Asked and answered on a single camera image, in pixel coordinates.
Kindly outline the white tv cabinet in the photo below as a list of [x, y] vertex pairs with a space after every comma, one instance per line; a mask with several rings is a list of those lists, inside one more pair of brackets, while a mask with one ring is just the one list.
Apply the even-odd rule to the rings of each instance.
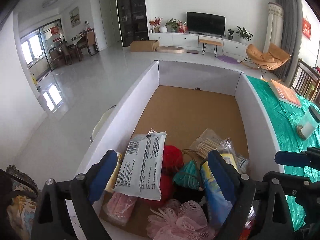
[[246, 44], [220, 37], [198, 34], [153, 33], [149, 34], [149, 40], [157, 40], [161, 46], [183, 47], [200, 52], [205, 48], [205, 52], [233, 56], [237, 59], [247, 57]]

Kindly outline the black beaded mesh fabric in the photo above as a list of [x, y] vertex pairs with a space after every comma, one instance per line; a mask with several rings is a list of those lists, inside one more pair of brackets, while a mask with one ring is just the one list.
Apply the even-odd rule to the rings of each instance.
[[178, 200], [180, 203], [185, 203], [190, 200], [195, 201], [200, 206], [204, 206], [206, 203], [206, 197], [204, 190], [191, 189], [189, 187], [183, 187], [173, 183], [172, 198]]

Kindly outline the green potted plant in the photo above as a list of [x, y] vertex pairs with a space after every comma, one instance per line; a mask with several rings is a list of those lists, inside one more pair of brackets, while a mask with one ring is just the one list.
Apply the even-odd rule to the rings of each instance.
[[244, 27], [237, 26], [235, 33], [240, 37], [240, 42], [243, 44], [248, 44], [253, 38], [253, 34]]

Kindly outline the yellow tissue pack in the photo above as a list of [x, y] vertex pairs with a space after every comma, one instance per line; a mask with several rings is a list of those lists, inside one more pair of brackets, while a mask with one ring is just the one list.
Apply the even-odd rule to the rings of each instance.
[[123, 156], [121, 153], [117, 152], [117, 165], [116, 168], [114, 169], [114, 171], [112, 172], [112, 175], [110, 177], [110, 179], [108, 180], [106, 187], [105, 187], [105, 191], [109, 192], [109, 193], [113, 193], [114, 192], [114, 187], [117, 181], [117, 176], [121, 167], [121, 163], [123, 161]]

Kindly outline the pink mesh bath sponge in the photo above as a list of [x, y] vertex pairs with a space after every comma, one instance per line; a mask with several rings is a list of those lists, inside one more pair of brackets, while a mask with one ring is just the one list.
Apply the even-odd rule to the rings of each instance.
[[150, 239], [214, 239], [216, 235], [203, 209], [193, 200], [181, 204], [171, 199], [151, 212], [146, 227]]

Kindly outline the pink napkins plastic pack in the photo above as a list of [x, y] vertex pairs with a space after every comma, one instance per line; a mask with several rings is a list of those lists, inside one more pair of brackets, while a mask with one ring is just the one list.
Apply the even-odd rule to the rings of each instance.
[[109, 221], [125, 226], [131, 217], [137, 199], [137, 197], [114, 192], [110, 200], [103, 205], [103, 211], [107, 214]]

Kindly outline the black display cabinet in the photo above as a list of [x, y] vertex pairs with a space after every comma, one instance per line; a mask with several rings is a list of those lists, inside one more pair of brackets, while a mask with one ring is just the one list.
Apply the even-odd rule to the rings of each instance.
[[117, 9], [124, 47], [149, 39], [145, 0], [117, 0]]

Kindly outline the white round vase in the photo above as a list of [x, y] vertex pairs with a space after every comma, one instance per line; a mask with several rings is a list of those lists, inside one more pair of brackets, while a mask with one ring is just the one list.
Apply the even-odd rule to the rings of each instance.
[[166, 26], [159, 27], [159, 32], [160, 33], [166, 33], [167, 31], [168, 31], [168, 29], [167, 29]]

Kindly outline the small wooden bench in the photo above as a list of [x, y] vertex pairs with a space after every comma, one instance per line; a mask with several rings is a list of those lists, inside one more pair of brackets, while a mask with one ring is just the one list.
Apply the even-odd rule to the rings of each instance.
[[223, 47], [223, 44], [221, 42], [219, 42], [219, 41], [199, 39], [199, 43], [202, 44], [202, 54], [203, 55], [205, 54], [206, 48], [207, 48], [208, 45], [213, 46], [215, 57], [217, 57], [217, 48], [218, 47]]

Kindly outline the white printed wipes pack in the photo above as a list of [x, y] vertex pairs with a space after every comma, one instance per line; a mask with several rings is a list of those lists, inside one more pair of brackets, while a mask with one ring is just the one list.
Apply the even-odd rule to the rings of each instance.
[[126, 149], [114, 191], [131, 197], [160, 200], [166, 132], [139, 134]]

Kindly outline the dining chair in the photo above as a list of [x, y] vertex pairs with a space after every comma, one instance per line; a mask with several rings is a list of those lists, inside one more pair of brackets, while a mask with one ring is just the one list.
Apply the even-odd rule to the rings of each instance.
[[97, 42], [95, 39], [95, 32], [94, 29], [87, 29], [84, 33], [84, 36], [76, 42], [76, 49], [78, 52], [78, 55], [80, 57], [80, 61], [82, 60], [83, 54], [82, 50], [87, 49], [87, 52], [90, 56], [93, 56], [97, 53], [99, 53], [99, 49], [97, 46]]

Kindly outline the green plant red flowers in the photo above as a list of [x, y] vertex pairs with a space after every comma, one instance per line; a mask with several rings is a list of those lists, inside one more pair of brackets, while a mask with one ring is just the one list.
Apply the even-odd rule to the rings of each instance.
[[187, 24], [184, 22], [181, 22], [177, 19], [170, 19], [165, 24], [165, 26], [170, 29], [172, 32], [175, 33], [186, 33], [187, 32]]

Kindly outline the teal striped small pouch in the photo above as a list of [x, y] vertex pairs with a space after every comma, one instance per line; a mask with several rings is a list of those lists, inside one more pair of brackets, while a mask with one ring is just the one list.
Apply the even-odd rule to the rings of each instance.
[[194, 160], [184, 164], [184, 166], [174, 175], [173, 182], [179, 186], [193, 190], [204, 190], [200, 170]]

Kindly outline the floral patterned cushion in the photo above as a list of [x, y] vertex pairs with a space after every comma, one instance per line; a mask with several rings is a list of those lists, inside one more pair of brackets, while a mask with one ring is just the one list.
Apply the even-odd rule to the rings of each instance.
[[31, 239], [41, 190], [15, 165], [1, 170], [1, 239]]

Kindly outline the yellow blue pack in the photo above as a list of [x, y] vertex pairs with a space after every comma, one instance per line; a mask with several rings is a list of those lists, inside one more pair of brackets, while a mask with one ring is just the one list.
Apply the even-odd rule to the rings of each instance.
[[216, 229], [220, 228], [228, 217], [233, 204], [225, 200], [207, 160], [202, 162], [200, 174], [207, 200], [209, 224]]

